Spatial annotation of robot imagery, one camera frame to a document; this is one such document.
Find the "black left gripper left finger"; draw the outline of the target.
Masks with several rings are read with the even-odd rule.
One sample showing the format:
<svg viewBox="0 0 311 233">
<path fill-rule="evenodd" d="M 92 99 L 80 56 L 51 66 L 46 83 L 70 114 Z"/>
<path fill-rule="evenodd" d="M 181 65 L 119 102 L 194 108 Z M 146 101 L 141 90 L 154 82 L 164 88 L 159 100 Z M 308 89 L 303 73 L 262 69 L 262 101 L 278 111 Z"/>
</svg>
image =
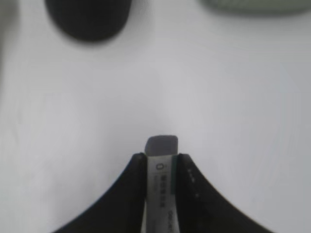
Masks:
<svg viewBox="0 0 311 233">
<path fill-rule="evenodd" d="M 57 233 L 139 233 L 147 190 L 147 157 L 134 154 L 110 189 Z"/>
</svg>

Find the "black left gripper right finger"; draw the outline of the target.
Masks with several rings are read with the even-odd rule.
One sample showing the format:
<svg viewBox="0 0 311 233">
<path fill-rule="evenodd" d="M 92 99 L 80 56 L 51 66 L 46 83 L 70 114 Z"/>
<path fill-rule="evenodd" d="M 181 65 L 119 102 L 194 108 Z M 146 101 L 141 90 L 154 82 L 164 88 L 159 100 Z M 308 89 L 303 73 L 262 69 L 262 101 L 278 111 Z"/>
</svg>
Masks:
<svg viewBox="0 0 311 233">
<path fill-rule="evenodd" d="M 176 208 L 181 233 L 269 233 L 226 200 L 188 154 L 176 164 Z"/>
</svg>

